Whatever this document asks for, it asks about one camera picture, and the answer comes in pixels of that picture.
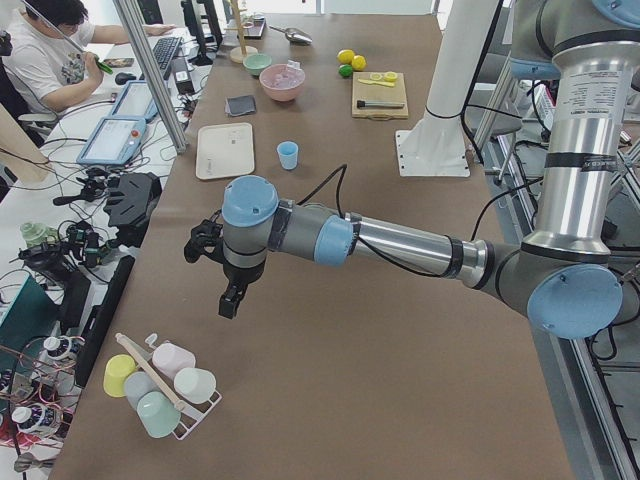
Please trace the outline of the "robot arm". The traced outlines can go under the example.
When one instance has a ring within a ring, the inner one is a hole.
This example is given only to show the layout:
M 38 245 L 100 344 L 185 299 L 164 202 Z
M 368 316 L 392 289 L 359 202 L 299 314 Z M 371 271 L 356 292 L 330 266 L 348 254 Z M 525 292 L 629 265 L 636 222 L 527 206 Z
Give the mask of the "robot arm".
M 565 339 L 595 335 L 623 304 L 601 238 L 627 93 L 639 65 L 635 1 L 520 1 L 512 71 L 557 78 L 559 90 L 533 231 L 519 246 L 463 241 L 278 196 L 249 175 L 225 189 L 221 210 L 193 228 L 187 261 L 208 257 L 228 286 L 231 318 L 269 252 L 341 265 L 354 252 L 435 278 L 455 278 L 499 299 L 531 324 Z

